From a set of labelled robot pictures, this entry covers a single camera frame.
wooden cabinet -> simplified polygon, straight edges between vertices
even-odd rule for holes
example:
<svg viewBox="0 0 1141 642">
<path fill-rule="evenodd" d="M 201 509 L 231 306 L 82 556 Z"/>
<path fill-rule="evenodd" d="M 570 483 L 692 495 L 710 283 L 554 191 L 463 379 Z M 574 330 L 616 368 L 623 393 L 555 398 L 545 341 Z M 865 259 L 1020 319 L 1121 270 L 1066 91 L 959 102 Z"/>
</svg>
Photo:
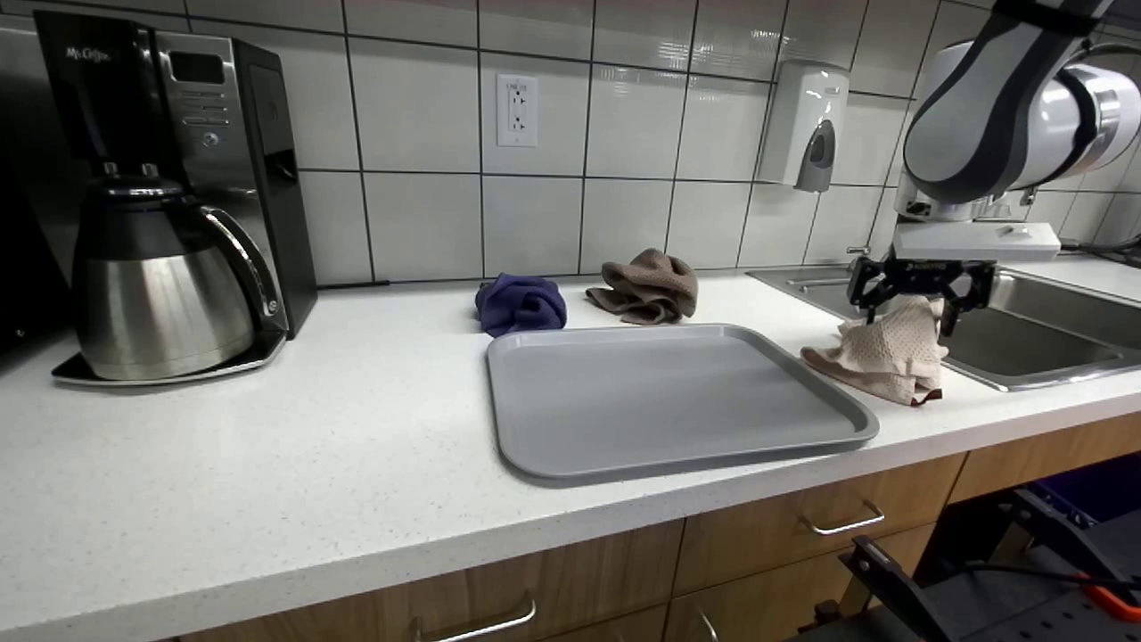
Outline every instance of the wooden cabinet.
<svg viewBox="0 0 1141 642">
<path fill-rule="evenodd" d="M 860 537 L 893 537 L 927 525 L 941 515 L 959 465 L 963 456 L 944 456 L 692 519 L 683 525 L 679 588 L 688 593 L 850 547 L 850 533 L 820 537 L 820 527 L 863 520 Z"/>
<path fill-rule="evenodd" d="M 1007 443 L 965 456 L 951 503 L 1027 487 L 1033 480 L 1077 471 L 1099 462 L 1141 452 L 1141 418 L 1115 418 L 1052 431 L 1040 440 Z"/>
<path fill-rule="evenodd" d="M 468 574 L 368 593 L 340 604 L 247 621 L 194 634 L 189 642 L 409 642 L 416 627 L 471 626 Z"/>
<path fill-rule="evenodd" d="M 534 642 L 607 619 L 649 612 L 671 599 L 681 525 L 586 547 L 550 551 L 471 571 L 474 619 L 509 614 L 534 599 L 540 619 L 497 634 L 497 642 Z"/>
<path fill-rule="evenodd" d="M 876 538 L 906 571 L 925 556 L 934 525 Z M 715 642 L 715 640 L 794 640 L 813 621 L 813 607 L 840 599 L 850 571 L 834 555 L 725 581 L 701 593 L 679 596 L 671 607 L 668 642 Z"/>
<path fill-rule="evenodd" d="M 560 634 L 554 642 L 652 642 L 652 640 L 664 640 L 664 627 L 668 627 L 668 607 L 656 607 L 645 614 L 630 614 L 620 621 L 607 621 L 595 627 Z"/>
</svg>

backsplash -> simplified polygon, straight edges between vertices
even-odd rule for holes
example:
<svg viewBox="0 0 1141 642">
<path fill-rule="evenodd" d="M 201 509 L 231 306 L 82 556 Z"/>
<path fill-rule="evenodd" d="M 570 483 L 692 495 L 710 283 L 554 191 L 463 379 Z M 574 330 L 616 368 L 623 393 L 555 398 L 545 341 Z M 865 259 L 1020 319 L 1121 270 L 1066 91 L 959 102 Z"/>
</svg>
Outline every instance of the backsplash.
<svg viewBox="0 0 1141 642">
<path fill-rule="evenodd" d="M 643 245 L 695 269 L 844 261 L 893 213 L 925 59 L 970 39 L 951 0 L 88 0 L 285 60 L 316 280 L 595 276 Z M 1101 28 L 1099 43 L 1135 43 Z M 781 60 L 850 68 L 834 187 L 752 182 Z M 1137 59 L 1099 60 L 1141 80 Z M 500 80 L 540 91 L 534 148 L 500 148 Z M 990 218 L 1066 244 L 1141 231 L 1141 156 Z"/>
</svg>

drawer handle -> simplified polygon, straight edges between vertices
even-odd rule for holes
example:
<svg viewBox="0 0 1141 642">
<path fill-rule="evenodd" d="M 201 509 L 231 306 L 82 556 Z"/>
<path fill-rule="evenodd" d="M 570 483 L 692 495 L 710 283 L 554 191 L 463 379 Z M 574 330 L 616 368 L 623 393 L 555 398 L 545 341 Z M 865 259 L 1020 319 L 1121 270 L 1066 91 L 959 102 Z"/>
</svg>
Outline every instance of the drawer handle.
<svg viewBox="0 0 1141 642">
<path fill-rule="evenodd" d="M 721 633 L 713 627 L 713 619 L 699 607 L 701 627 L 710 642 L 721 642 Z"/>
<path fill-rule="evenodd" d="M 807 527 L 815 533 L 820 538 L 834 538 L 834 537 L 860 533 L 860 527 L 874 527 L 874 525 L 883 525 L 883 520 L 887 520 L 887 515 L 876 509 L 871 500 L 863 500 L 863 506 L 871 509 L 871 519 L 850 520 L 850 525 L 834 525 L 834 527 L 813 525 L 811 519 L 803 519 L 803 520 L 807 520 Z"/>
<path fill-rule="evenodd" d="M 531 626 L 534 619 L 540 619 L 540 604 L 534 604 L 534 596 L 526 596 L 526 612 L 524 612 L 524 614 L 502 619 L 502 621 L 484 626 L 484 627 L 456 633 L 456 634 L 439 634 L 439 640 L 428 640 L 428 642 L 484 640 L 484 634 L 497 634 L 497 633 L 524 627 L 524 626 Z"/>
</svg>

brown cloth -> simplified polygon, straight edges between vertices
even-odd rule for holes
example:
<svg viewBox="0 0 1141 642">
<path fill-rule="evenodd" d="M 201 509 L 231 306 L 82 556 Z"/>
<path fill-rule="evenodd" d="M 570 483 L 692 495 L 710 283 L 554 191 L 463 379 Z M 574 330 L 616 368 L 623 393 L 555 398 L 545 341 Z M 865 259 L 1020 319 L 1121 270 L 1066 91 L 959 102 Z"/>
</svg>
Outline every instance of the brown cloth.
<svg viewBox="0 0 1141 642">
<path fill-rule="evenodd" d="M 630 266 L 603 266 L 603 283 L 608 289 L 588 289 L 586 297 L 638 325 L 679 325 L 699 305 L 699 280 L 664 250 L 643 250 Z"/>
<path fill-rule="evenodd" d="M 941 356 L 937 345 L 941 305 L 925 297 L 898 297 L 893 312 L 874 325 L 840 325 L 838 349 L 803 349 L 803 360 L 851 390 L 925 407 L 941 399 Z"/>
</svg>

soap dispenser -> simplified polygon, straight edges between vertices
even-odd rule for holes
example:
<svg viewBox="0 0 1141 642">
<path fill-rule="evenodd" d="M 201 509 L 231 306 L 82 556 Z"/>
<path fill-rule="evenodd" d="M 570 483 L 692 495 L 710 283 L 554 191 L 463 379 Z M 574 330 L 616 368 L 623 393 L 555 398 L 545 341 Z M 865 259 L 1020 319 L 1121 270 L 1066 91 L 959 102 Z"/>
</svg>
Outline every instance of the soap dispenser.
<svg viewBox="0 0 1141 642">
<path fill-rule="evenodd" d="M 824 64 L 781 64 L 776 102 L 767 117 L 758 178 L 803 193 L 830 187 L 850 74 Z"/>
</svg>

